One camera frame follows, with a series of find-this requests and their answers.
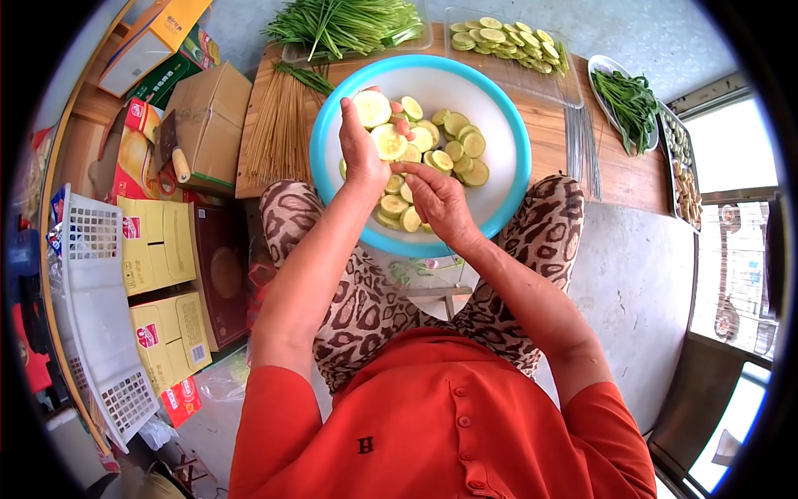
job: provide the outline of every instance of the person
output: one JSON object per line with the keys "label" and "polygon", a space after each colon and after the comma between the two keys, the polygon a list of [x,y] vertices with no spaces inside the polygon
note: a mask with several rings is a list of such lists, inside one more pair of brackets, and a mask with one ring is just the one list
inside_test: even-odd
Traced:
{"label": "person", "polygon": [[[500,246],[457,180],[381,162],[349,98],[341,110],[348,167],[330,204],[295,181],[261,199],[279,271],[252,331],[230,497],[655,497],[646,443],[565,293],[579,184],[535,184]],[[481,276],[450,323],[391,288],[357,246],[392,170],[407,173],[421,219]],[[530,379],[540,352],[562,412]],[[314,358],[333,395],[323,424]]]}

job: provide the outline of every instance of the orange shirt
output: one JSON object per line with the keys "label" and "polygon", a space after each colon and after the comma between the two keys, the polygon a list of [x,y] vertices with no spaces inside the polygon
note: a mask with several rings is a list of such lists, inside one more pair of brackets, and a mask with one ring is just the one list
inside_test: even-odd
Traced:
{"label": "orange shirt", "polygon": [[618,388],[596,383],[560,413],[509,362],[457,333],[391,340],[333,399],[254,369],[230,497],[656,497],[654,468]]}

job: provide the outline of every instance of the hand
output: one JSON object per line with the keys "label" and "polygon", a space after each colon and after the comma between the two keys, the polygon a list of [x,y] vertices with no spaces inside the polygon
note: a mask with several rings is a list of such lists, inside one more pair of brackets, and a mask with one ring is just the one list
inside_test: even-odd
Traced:
{"label": "hand", "polygon": [[[372,86],[366,90],[379,92],[380,87]],[[391,102],[391,110],[394,113],[401,113],[402,109],[402,105],[398,102]],[[360,189],[373,191],[376,199],[388,184],[391,168],[387,162],[380,160],[377,146],[368,130],[363,128],[352,99],[348,97],[341,99],[341,114],[343,123],[338,137],[346,161],[345,183],[357,184]],[[390,122],[396,125],[397,131],[406,136],[408,141],[416,138],[416,135],[410,132],[407,120],[391,117]]]}
{"label": "hand", "polygon": [[402,161],[391,164],[391,168],[408,173],[405,182],[413,193],[418,216],[453,251],[461,253],[484,239],[471,218],[463,185],[457,179],[421,163]]}

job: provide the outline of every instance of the yellow cardboard box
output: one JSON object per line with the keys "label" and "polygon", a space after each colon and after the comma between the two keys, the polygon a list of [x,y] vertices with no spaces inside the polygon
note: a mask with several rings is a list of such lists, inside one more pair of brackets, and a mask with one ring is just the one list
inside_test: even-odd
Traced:
{"label": "yellow cardboard box", "polygon": [[130,308],[141,363],[156,395],[211,363],[196,291]]}
{"label": "yellow cardboard box", "polygon": [[122,97],[147,73],[180,48],[211,0],[163,0],[153,3],[130,27],[97,84]]}
{"label": "yellow cardboard box", "polygon": [[118,196],[117,206],[128,296],[196,279],[187,203]]}

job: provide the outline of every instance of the green box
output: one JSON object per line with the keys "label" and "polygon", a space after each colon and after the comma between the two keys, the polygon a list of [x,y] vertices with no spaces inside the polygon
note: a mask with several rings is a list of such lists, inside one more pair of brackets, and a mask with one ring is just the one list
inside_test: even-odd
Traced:
{"label": "green box", "polygon": [[144,75],[126,100],[139,97],[158,109],[166,109],[178,81],[220,63],[219,46],[199,25],[194,25],[177,53]]}

